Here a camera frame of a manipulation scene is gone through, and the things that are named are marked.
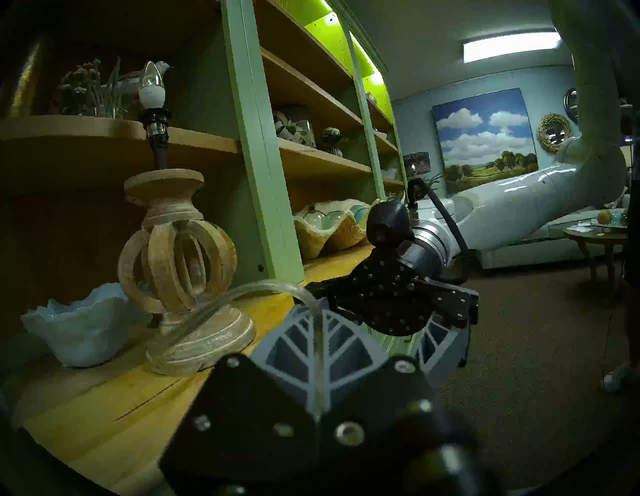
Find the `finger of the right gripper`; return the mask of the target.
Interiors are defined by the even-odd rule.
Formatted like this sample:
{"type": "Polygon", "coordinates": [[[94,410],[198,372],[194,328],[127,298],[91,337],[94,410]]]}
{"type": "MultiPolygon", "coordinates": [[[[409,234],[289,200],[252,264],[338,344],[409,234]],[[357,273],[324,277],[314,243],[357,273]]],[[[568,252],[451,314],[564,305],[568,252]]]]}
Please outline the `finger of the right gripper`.
{"type": "Polygon", "coordinates": [[[415,340],[415,360],[432,387],[445,384],[469,355],[469,325],[450,326],[441,316],[431,316],[415,340]]]}

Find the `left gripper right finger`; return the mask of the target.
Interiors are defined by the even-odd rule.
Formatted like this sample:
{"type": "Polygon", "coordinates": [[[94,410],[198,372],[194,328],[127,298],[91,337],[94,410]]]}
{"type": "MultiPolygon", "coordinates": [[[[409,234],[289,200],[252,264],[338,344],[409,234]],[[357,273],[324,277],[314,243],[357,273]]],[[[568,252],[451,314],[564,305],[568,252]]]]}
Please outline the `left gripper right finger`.
{"type": "Polygon", "coordinates": [[[320,467],[323,471],[462,471],[476,440],[449,411],[422,356],[388,356],[359,326],[323,311],[320,467]]]}

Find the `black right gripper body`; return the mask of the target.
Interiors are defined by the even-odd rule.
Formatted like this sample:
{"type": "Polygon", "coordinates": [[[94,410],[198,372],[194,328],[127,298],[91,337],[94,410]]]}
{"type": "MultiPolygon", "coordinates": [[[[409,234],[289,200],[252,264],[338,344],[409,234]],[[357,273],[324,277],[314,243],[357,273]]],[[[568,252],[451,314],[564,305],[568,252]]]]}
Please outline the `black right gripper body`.
{"type": "Polygon", "coordinates": [[[437,279],[442,266],[428,245],[374,248],[350,274],[306,289],[329,310],[385,335],[412,335],[435,314],[449,327],[477,325],[479,296],[437,279]]]}

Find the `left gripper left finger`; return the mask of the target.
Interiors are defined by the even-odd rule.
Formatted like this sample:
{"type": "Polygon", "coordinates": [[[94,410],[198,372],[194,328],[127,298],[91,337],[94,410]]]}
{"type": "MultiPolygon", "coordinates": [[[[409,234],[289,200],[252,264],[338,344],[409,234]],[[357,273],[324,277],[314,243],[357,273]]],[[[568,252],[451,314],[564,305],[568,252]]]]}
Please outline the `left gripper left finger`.
{"type": "Polygon", "coordinates": [[[251,356],[224,356],[160,461],[164,476],[319,476],[316,315],[287,317],[251,356]]]}

